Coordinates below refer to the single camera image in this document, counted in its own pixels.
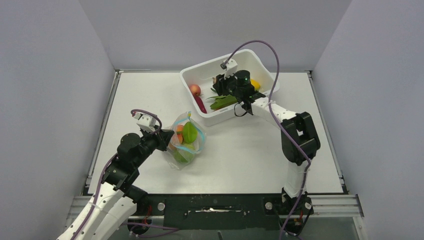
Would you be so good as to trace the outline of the orange peach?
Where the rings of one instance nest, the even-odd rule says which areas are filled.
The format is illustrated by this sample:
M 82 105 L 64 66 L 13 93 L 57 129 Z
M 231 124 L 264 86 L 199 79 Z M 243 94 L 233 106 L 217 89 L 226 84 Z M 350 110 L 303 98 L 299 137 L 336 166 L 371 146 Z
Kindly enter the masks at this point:
M 183 135 L 181 133 L 175 133 L 168 144 L 169 149 L 172 151 L 175 151 L 178 146 L 180 146 L 183 143 Z
M 182 134 L 184 132 L 184 125 L 182 125 L 182 124 L 178 124 L 177 126 L 176 126 L 176 133 L 177 134 Z

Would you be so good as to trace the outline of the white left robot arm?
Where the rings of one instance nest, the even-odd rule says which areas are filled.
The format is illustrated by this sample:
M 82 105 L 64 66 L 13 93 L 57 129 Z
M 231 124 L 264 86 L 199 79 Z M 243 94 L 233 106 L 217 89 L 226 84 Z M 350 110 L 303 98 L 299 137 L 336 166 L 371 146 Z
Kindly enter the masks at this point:
M 147 197 L 147 192 L 134 185 L 139 167 L 156 150 L 165 152 L 173 130 L 158 129 L 124 135 L 117 152 L 106 163 L 95 193 L 59 240 L 107 240 Z

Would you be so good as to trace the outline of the green cabbage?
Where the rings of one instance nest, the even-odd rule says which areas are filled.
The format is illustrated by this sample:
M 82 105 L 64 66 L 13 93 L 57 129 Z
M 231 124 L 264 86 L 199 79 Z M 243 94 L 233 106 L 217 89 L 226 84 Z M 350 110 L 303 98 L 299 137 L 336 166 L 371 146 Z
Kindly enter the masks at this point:
M 174 151 L 172 156 L 178 163 L 181 163 L 181 164 L 188 164 L 195 158 L 194 153 L 191 153 L 190 151 L 179 149 L 179 148 L 177 148 Z

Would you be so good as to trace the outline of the clear zip top bag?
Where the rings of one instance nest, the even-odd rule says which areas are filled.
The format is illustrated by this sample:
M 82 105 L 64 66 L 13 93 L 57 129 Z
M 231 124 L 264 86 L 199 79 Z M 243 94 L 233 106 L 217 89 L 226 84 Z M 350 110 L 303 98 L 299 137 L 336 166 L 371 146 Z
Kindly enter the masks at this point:
M 168 129 L 174 134 L 167 145 L 167 161 L 171 168 L 181 170 L 203 151 L 207 135 L 190 111 L 180 114 Z

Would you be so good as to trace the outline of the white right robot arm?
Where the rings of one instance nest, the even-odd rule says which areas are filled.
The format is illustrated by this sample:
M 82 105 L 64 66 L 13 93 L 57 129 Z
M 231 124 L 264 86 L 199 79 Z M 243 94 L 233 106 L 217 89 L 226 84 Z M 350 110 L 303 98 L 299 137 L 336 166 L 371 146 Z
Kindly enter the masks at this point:
M 247 70 L 228 77 L 224 74 L 213 77 L 212 90 L 220 97 L 234 97 L 246 114 L 260 117 L 280 130 L 281 149 L 288 161 L 287 178 L 281 190 L 281 202 L 275 204 L 272 211 L 288 213 L 280 231 L 299 236 L 314 212 L 306 180 L 321 142 L 312 116 L 308 112 L 289 111 L 272 102 L 269 96 L 255 89 Z

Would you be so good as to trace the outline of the green bell pepper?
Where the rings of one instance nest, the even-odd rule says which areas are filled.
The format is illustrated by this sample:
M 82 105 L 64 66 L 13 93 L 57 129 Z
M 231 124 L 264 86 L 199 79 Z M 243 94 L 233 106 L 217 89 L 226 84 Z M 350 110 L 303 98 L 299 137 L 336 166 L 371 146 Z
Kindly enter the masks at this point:
M 187 144 L 192 144 L 196 141 L 198 130 L 192 122 L 188 121 L 185 123 L 182 136 L 183 141 Z

